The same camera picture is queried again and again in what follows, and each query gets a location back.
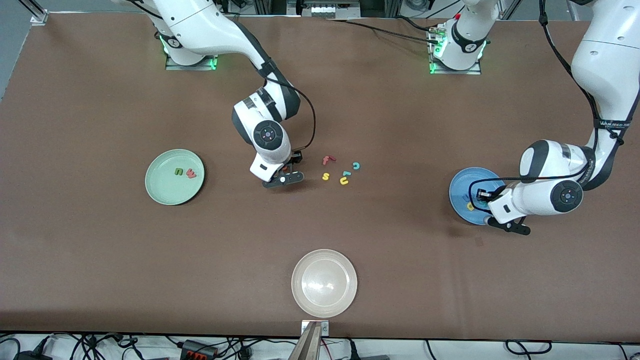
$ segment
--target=cable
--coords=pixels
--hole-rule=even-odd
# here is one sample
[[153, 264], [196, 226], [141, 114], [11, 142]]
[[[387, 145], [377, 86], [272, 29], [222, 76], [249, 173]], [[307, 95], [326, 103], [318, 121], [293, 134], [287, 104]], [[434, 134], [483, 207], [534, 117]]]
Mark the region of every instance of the cable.
[[329, 360], [333, 360], [333, 357], [331, 356], [331, 352], [329, 351], [329, 347], [326, 346], [326, 343], [324, 342], [324, 339], [321, 339], [321, 341], [322, 341], [322, 345], [326, 349], [326, 354], [329, 355]]
[[[250, 338], [250, 339], [245, 339], [245, 340], [249, 341], [249, 340], [257, 340], [257, 339], [258, 338]], [[291, 344], [291, 345], [297, 345], [298, 344], [298, 343], [295, 343], [293, 341], [288, 341], [288, 340], [269, 340], [269, 339], [266, 339], [266, 338], [259, 338], [259, 339], [267, 341], [269, 343], [274, 343], [274, 344], [278, 344], [278, 343], [287, 343], [287, 344]]]
[[473, 187], [475, 184], [477, 183], [483, 183], [485, 181], [522, 181], [522, 180], [558, 180], [558, 179], [568, 179], [570, 177], [575, 177], [578, 176], [580, 174], [582, 174], [583, 172], [585, 172], [587, 170], [587, 168], [589, 167], [589, 163], [585, 164], [584, 167], [582, 168], [582, 170], [578, 171], [575, 174], [570, 174], [570, 175], [563, 175], [563, 176], [516, 176], [516, 177], [493, 177], [490, 179], [480, 179], [480, 180], [476, 180], [471, 182], [471, 184], [469, 185], [469, 202], [471, 202], [471, 206], [474, 207], [474, 209], [476, 210], [480, 210], [480, 211], [484, 211], [487, 214], [491, 214], [491, 211], [487, 210], [487, 209], [481, 209], [478, 208], [476, 206], [476, 204], [474, 204], [474, 198], [471, 196], [471, 187]]
[[309, 98], [305, 95], [305, 93], [303, 93], [302, 91], [298, 90], [295, 86], [288, 84], [288, 83], [283, 83], [279, 80], [274, 80], [269, 78], [268, 76], [264, 76], [265, 81], [270, 81], [272, 83], [276, 83], [280, 86], [284, 86], [286, 88], [290, 88], [291, 90], [298, 92], [300, 95], [302, 95], [302, 97], [305, 98], [305, 100], [309, 103], [309, 107], [311, 107], [311, 113], [314, 116], [314, 129], [313, 132], [311, 133], [311, 139], [309, 139], [309, 142], [304, 145], [303, 147], [298, 147], [292, 150], [292, 152], [296, 152], [296, 151], [302, 151], [304, 149], [306, 149], [307, 147], [309, 147], [309, 145], [311, 145], [312, 142], [314, 142], [314, 138], [316, 137], [316, 108], [314, 107], [313, 103], [311, 103], [311, 100], [309, 100]]
[[45, 345], [47, 344], [47, 340], [48, 340], [50, 337], [51, 337], [51, 335], [47, 335], [47, 337], [46, 337], [46, 338], [44, 338], [44, 339], [42, 339], [42, 340], [40, 340], [40, 343], [38, 344], [38, 346], [36, 346], [36, 347], [33, 349], [33, 351], [32, 351], [32, 352], [33, 352], [36, 356], [40, 357], [40, 355], [42, 355], [42, 353], [44, 352], [44, 347], [45, 347]]
[[145, 13], [147, 13], [147, 14], [149, 14], [149, 15], [153, 16], [153, 17], [157, 17], [157, 18], [158, 18], [158, 19], [160, 19], [160, 20], [162, 20], [162, 19], [163, 19], [160, 15], [158, 15], [158, 14], [156, 14], [156, 13], [153, 13], [153, 12], [150, 12], [149, 10], [147, 10], [147, 9], [145, 9], [144, 7], [142, 7], [141, 5], [139, 5], [139, 4], [136, 2], [136, 1], [139, 1], [139, 0], [126, 0], [126, 1], [128, 1], [128, 2], [132, 3], [135, 7], [139, 8], [140, 10], [144, 11]]
[[367, 29], [372, 29], [375, 31], [381, 31], [383, 33], [387, 33], [387, 34], [391, 34], [397, 37], [402, 37], [402, 38], [407, 38], [407, 39], [411, 39], [411, 40], [417, 40], [417, 41], [421, 41], [421, 42], [428, 42], [430, 44], [437, 44], [438, 42], [436, 40], [430, 40], [430, 39], [426, 39], [426, 38], [418, 38], [418, 37], [413, 37], [411, 35], [407, 35], [407, 34], [401, 34], [401, 33], [394, 33], [393, 31], [389, 31], [386, 29], [381, 29], [381, 28], [376, 28], [375, 26], [370, 26], [370, 25], [366, 25], [366, 24], [361, 24], [359, 22], [350, 22], [348, 20], [336, 20], [338, 22], [344, 22], [345, 24], [351, 24], [351, 25], [357, 25], [357, 26], [362, 26], [363, 28], [367, 28]]
[[[256, 340], [256, 341], [254, 341], [253, 343], [250, 343], [249, 345], [245, 346], [244, 348], [250, 348], [250, 347], [254, 346], [255, 344], [259, 343], [260, 341], [263, 341], [263, 340], [262, 340], [262, 339]], [[231, 354], [231, 355], [229, 355], [229, 356], [227, 356], [227, 357], [223, 357], [223, 358], [222, 358], [222, 360], [228, 360], [228, 359], [230, 359], [230, 358], [232, 358], [232, 357], [236, 356], [236, 354], [237, 354], [237, 353], [239, 353], [240, 351], [242, 351], [242, 349], [240, 349], [240, 350], [238, 350], [238, 351], [234, 352], [233, 354]]]
[[[509, 347], [509, 343], [516, 343], [518, 344], [518, 346], [520, 346], [520, 348], [522, 349], [522, 351], [516, 351], [516, 350], [512, 350]], [[531, 360], [531, 356], [532, 355], [543, 355], [546, 354], [547, 352], [551, 351], [551, 341], [542, 341], [541, 343], [547, 344], [548, 347], [545, 350], [541, 350], [541, 351], [529, 351], [521, 342], [519, 342], [518, 340], [507, 340], [504, 342], [504, 345], [507, 348], [507, 351], [509, 351], [510, 353], [512, 353], [513, 355], [518, 355], [518, 356], [522, 356], [522, 355], [526, 355], [528, 360]]]
[[351, 345], [351, 357], [349, 358], [349, 360], [360, 360], [360, 355], [358, 355], [356, 343], [354, 343], [351, 338], [347, 338], [347, 340], [349, 340], [349, 345]]
[[625, 351], [625, 348], [622, 347], [621, 343], [617, 344], [620, 347], [620, 350], [622, 350], [622, 354], [625, 356], [625, 360], [629, 360], [629, 358], [627, 357], [627, 352]]
[[167, 335], [165, 335], [165, 338], [166, 338], [167, 340], [171, 341], [171, 343], [172, 343], [172, 344], [174, 344], [175, 346], [178, 346], [178, 342], [177, 342], [177, 341], [173, 341], [173, 340], [171, 340], [171, 338], [170, 338], [170, 337], [168, 337]]
[[424, 342], [427, 343], [427, 350], [429, 350], [429, 355], [432, 360], [436, 360], [436, 357], [433, 355], [433, 351], [431, 350], [431, 345], [429, 344], [429, 340], [425, 339]]
[[80, 346], [80, 343], [82, 343], [82, 342], [83, 342], [83, 340], [84, 340], [84, 335], [82, 335], [79, 339], [78, 339], [78, 338], [76, 338], [76, 340], [77, 340], [77, 343], [76, 343], [76, 345], [74, 346], [73, 351], [71, 351], [71, 356], [69, 357], [69, 360], [73, 360], [74, 356], [76, 355], [76, 350], [77, 350], [77, 349], [78, 349], [78, 347]]
[[18, 351], [16, 351], [15, 356], [13, 357], [14, 359], [17, 359], [18, 355], [20, 354], [20, 351], [22, 350], [20, 348], [20, 341], [18, 339], [14, 339], [14, 338], [6, 338], [6, 339], [3, 339], [3, 340], [0, 340], [0, 344], [6, 343], [7, 341], [13, 341], [15, 343], [15, 346], [18, 348]]
[[396, 19], [403, 19], [404, 21], [408, 22], [411, 26], [413, 26], [414, 28], [418, 29], [418, 30], [422, 30], [422, 31], [429, 31], [429, 29], [431, 29], [431, 27], [424, 27], [424, 26], [420, 26], [418, 24], [416, 24], [415, 22], [413, 22], [411, 19], [409, 19], [406, 16], [402, 16], [402, 15], [398, 15], [396, 16]]
[[131, 349], [133, 350], [136, 355], [138, 356], [138, 358], [140, 358], [140, 360], [146, 360], [144, 358], [144, 356], [142, 356], [142, 353], [140, 352], [140, 350], [138, 350], [138, 348], [136, 347], [136, 343], [138, 342], [138, 338], [134, 338], [133, 336], [129, 335], [129, 339], [123, 339], [118, 341], [118, 346], [125, 348], [124, 351], [122, 352], [122, 360], [124, 360], [124, 356], [127, 353], [127, 350]]

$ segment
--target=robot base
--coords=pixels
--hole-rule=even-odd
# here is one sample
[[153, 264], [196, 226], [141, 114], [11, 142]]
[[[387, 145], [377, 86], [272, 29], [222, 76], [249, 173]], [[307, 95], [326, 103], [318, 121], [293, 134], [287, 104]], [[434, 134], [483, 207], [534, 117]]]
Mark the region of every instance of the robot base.
[[[449, 185], [449, 201], [456, 213], [466, 221], [475, 225], [486, 225], [485, 218], [491, 217], [491, 214], [484, 211], [474, 209], [471, 205], [471, 199], [469, 199], [469, 185], [476, 180], [489, 179], [498, 177], [491, 170], [487, 170], [481, 167], [470, 167], [458, 172], [451, 180]], [[478, 189], [482, 189], [486, 192], [494, 192], [501, 186], [504, 186], [504, 181], [494, 180], [486, 181], [483, 183], [477, 183], [471, 188], [471, 196], [474, 197], [474, 204], [481, 209], [489, 210], [489, 206], [482, 199], [478, 199], [476, 196]]]
[[216, 67], [218, 67], [218, 55], [206, 56], [199, 63], [189, 66], [176, 64], [169, 56], [164, 63], [165, 70], [210, 71], [216, 70]]
[[[447, 41], [446, 38], [444, 38], [442, 32], [437, 32], [436, 33], [431, 33], [429, 31], [426, 32], [427, 34], [427, 39], [428, 40], [437, 40], [439, 41], [441, 44], [445, 41]], [[438, 59], [435, 54], [439, 53], [442, 49], [442, 46], [440, 44], [436, 45], [436, 44], [427, 44], [427, 50], [429, 53], [429, 73], [430, 74], [458, 74], [458, 75], [480, 75], [481, 69], [480, 69], [480, 61], [476, 61], [476, 63], [469, 69], [467, 70], [453, 70], [448, 68], [446, 65], [444, 65], [442, 63], [442, 61], [440, 61], [440, 59]]]

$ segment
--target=metal mounting plate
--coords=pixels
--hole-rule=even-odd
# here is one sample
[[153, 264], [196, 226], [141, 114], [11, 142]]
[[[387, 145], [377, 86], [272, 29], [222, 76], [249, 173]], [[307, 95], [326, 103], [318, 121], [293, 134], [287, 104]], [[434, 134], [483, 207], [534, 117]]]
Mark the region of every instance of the metal mounting plate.
[[310, 322], [319, 322], [322, 325], [322, 336], [329, 336], [329, 321], [328, 320], [302, 320], [302, 326], [300, 328], [300, 334], [305, 332], [307, 325]]
[[164, 64], [165, 70], [186, 70], [186, 71], [210, 71], [216, 70], [218, 66], [218, 55], [216, 56], [207, 56], [202, 59], [199, 63], [190, 66], [183, 66], [176, 64], [169, 56], [166, 57], [166, 62]]

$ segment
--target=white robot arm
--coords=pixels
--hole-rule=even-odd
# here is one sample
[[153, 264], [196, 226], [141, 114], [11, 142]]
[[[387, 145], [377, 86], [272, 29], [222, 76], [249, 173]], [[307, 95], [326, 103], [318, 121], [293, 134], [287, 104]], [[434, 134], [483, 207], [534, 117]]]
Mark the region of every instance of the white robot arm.
[[292, 160], [291, 143], [280, 122], [297, 114], [300, 97], [255, 36], [227, 19], [211, 0], [145, 0], [143, 5], [168, 55], [179, 65], [196, 64], [207, 55], [240, 53], [249, 58], [265, 83], [234, 106], [232, 122], [256, 150], [250, 170], [265, 187], [302, 181], [301, 172], [274, 178]]
[[453, 70], [467, 70], [479, 59], [486, 36], [498, 19], [498, 0], [463, 0], [459, 19], [449, 19], [442, 45], [433, 56]]
[[593, 20], [570, 71], [593, 100], [594, 130], [586, 146], [550, 140], [533, 143], [520, 159], [519, 181], [494, 192], [472, 194], [488, 203], [491, 216], [485, 223], [506, 231], [522, 230], [521, 223], [513, 221], [527, 215], [572, 211], [581, 204], [583, 190], [604, 183], [638, 104], [640, 4], [636, 0], [573, 1], [589, 3], [593, 9]]

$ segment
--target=brown table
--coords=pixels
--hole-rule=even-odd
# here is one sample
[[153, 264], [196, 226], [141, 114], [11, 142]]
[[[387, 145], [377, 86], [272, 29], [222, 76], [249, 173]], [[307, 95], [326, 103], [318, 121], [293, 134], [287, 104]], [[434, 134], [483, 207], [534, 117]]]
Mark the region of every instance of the brown table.
[[[296, 335], [309, 316], [291, 272], [329, 248], [359, 285], [332, 336], [640, 340], [640, 130], [581, 208], [529, 218], [528, 237], [449, 205], [459, 169], [512, 176], [530, 143], [590, 134], [538, 24], [497, 23], [482, 76], [436, 76], [417, 42], [321, 19], [241, 22], [316, 107], [299, 186], [266, 190], [249, 173], [230, 113], [262, 81], [243, 56], [165, 71], [136, 14], [53, 14], [31, 30], [0, 102], [0, 329]], [[586, 26], [551, 25], [569, 59]], [[306, 104], [285, 127], [307, 141]], [[174, 148], [208, 173], [191, 202], [162, 206], [143, 178]], [[338, 162], [322, 166], [327, 154]]]

